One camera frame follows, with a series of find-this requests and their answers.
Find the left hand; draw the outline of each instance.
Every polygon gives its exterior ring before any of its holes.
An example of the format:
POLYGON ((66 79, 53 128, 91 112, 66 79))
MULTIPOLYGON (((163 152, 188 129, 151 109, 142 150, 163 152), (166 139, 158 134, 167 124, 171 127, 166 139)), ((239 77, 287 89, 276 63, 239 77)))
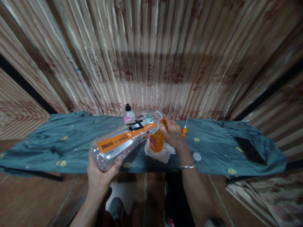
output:
POLYGON ((88 155, 88 194, 95 201, 102 201, 110 187, 110 182, 119 172, 123 160, 119 160, 109 171, 102 172, 96 165, 91 154, 88 155))

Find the orange liquid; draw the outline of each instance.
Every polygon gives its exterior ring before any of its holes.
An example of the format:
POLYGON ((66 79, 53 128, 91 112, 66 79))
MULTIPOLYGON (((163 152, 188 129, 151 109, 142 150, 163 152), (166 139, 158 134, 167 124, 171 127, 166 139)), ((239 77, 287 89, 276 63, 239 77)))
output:
MULTIPOLYGON (((165 117, 163 117, 161 123, 167 129, 167 123, 165 121, 165 117)), ((160 130, 149 137, 149 146, 151 150, 155 153, 159 153, 160 151, 162 151, 164 147, 164 143, 165 143, 165 138, 160 130)))

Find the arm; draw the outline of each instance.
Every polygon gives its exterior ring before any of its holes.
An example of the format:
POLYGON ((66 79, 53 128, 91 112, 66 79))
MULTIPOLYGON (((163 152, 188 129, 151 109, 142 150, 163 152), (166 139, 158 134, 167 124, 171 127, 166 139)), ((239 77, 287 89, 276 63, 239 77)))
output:
MULTIPOLYGON (((168 131, 162 124, 160 130, 166 141, 176 149, 180 164, 194 164, 180 127, 170 119, 166 119, 166 122, 168 131)), ((202 177, 197 168, 182 169, 183 187, 196 226, 204 226, 208 219, 219 217, 216 204, 203 184, 202 177)))
POLYGON ((119 172, 123 162, 123 160, 120 160, 108 172, 103 173, 98 169, 90 154, 88 155, 88 159, 88 193, 85 202, 71 223, 71 227, 94 225, 100 205, 110 187, 110 182, 119 172))

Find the hand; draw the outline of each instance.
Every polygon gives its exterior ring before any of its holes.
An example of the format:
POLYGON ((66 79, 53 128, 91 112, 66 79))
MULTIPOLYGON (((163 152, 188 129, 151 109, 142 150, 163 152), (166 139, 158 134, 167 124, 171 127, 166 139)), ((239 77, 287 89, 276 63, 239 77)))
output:
POLYGON ((123 160, 119 160, 109 171, 102 172, 96 165, 91 154, 88 155, 88 194, 87 197, 94 201, 101 202, 109 187, 113 177, 119 172, 123 160))
POLYGON ((182 136, 182 131, 179 125, 177 125, 173 120, 168 118, 165 119, 168 127, 168 131, 166 130, 163 124, 160 124, 160 130, 166 139, 166 141, 174 147, 177 152, 185 152, 189 151, 188 145, 185 142, 184 137, 182 136))

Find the clear plastic bottle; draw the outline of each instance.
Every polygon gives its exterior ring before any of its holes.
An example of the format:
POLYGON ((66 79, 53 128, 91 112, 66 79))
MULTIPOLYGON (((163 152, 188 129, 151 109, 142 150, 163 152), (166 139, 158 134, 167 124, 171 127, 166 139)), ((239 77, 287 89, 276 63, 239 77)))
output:
POLYGON ((145 110, 126 125, 102 137, 97 137, 90 146, 90 155, 102 171, 108 171, 117 161, 124 159, 135 147, 160 128, 163 114, 145 110))
POLYGON ((124 123, 127 124, 134 117, 135 117, 135 113, 132 111, 130 105, 127 103, 125 105, 125 112, 123 114, 124 123))
MULTIPOLYGON (((168 129, 164 116, 161 120, 161 123, 165 126, 166 129, 168 129)), ((155 153, 159 153, 160 151, 163 150, 164 143, 165 143, 165 138, 160 130, 149 137, 149 146, 151 150, 155 153)))

